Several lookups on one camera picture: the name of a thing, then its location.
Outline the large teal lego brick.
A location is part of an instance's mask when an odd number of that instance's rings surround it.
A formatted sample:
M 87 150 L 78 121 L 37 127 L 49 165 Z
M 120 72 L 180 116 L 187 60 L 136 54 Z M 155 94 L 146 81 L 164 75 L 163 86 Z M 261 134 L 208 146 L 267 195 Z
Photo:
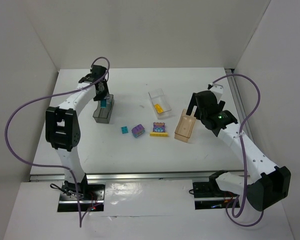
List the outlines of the large teal lego brick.
M 108 101 L 106 99 L 103 99 L 100 101 L 100 107 L 102 109 L 105 109 L 107 107 L 107 105 L 108 105 Z

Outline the yellow lego brick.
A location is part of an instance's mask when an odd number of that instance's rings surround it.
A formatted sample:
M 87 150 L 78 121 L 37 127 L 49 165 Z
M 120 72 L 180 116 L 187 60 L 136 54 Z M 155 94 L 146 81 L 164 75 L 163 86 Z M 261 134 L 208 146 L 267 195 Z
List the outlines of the yellow lego brick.
M 157 112 L 158 114 L 162 114 L 162 113 L 164 112 L 164 110 L 163 110 L 163 108 L 161 107 L 160 104 L 155 104 L 155 105 L 154 105 L 154 108 L 155 108 L 155 110 L 156 110 L 156 112 Z

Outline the small teal lego brick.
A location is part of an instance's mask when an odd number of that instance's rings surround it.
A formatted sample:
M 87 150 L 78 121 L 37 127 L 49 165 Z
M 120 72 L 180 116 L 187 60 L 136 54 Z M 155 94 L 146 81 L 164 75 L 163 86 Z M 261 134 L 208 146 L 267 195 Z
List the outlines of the small teal lego brick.
M 121 127 L 121 133 L 122 134 L 128 134 L 129 133 L 128 127 L 127 126 L 122 126 Z

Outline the purple printed lego piece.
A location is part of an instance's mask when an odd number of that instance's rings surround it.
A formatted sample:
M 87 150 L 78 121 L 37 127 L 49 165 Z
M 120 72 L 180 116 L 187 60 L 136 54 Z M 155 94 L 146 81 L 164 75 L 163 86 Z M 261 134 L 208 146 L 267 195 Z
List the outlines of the purple printed lego piece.
M 166 132 L 165 123 L 164 122 L 154 122 L 152 131 L 156 132 L 156 133 L 165 133 Z

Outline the purple lego brick stack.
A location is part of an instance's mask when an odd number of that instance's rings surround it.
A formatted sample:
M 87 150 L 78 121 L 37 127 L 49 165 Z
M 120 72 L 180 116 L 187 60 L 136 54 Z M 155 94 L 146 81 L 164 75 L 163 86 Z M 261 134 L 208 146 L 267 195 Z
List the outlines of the purple lego brick stack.
M 145 133 L 145 128 L 142 124 L 138 124 L 132 128 L 131 133 L 135 138 L 138 138 L 139 136 Z

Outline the yellow lego plate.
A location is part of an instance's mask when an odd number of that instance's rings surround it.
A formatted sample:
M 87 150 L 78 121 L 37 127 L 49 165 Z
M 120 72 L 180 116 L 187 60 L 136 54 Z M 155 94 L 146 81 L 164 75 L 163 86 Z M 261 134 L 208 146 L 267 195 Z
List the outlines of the yellow lego plate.
M 150 132 L 149 135 L 151 137 L 168 137 L 169 134 L 167 132 Z

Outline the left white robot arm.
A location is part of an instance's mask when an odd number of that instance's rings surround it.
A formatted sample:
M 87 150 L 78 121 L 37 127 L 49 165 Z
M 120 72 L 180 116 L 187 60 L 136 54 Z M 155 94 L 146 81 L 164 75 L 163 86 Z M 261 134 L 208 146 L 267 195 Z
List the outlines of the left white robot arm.
M 78 117 L 91 100 L 99 101 L 109 94 L 106 73 L 106 67 L 93 65 L 90 73 L 79 80 L 76 92 L 58 106 L 48 107 L 45 112 L 45 139 L 56 150 L 62 166 L 66 167 L 64 191 L 67 194 L 77 191 L 83 196 L 87 191 L 88 180 L 78 154 L 81 139 Z

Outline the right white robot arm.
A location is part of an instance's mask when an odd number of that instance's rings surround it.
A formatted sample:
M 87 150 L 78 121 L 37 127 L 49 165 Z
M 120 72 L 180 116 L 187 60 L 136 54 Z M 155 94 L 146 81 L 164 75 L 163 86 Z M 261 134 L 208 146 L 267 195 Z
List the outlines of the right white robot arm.
M 218 84 L 193 93 L 186 112 L 195 110 L 193 116 L 232 150 L 248 176 L 245 179 L 220 170 L 209 177 L 210 182 L 216 189 L 242 196 L 261 212 L 288 196 L 291 172 L 266 157 L 242 131 L 235 116 L 224 109 L 222 94 L 223 87 Z

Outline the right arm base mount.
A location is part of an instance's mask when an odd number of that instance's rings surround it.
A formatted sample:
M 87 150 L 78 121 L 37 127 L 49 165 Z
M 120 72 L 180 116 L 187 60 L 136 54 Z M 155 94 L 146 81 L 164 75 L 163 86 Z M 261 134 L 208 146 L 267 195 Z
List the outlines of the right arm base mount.
M 188 193 L 194 197 L 195 210 L 225 209 L 228 203 L 232 207 L 237 197 L 235 193 L 222 191 L 210 182 L 193 182 Z

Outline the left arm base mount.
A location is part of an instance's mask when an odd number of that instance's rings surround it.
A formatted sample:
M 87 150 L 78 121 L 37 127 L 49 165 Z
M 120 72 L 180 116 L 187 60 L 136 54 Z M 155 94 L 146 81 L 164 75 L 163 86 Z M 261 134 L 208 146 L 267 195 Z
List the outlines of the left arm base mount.
M 50 184 L 50 188 L 59 190 L 59 200 L 57 206 L 58 213 L 78 212 L 77 195 L 75 192 L 66 192 L 64 184 L 62 187 L 54 183 Z M 89 210 L 90 212 L 103 212 L 105 199 L 105 184 L 89 184 L 85 194 L 79 194 L 80 208 L 82 212 Z

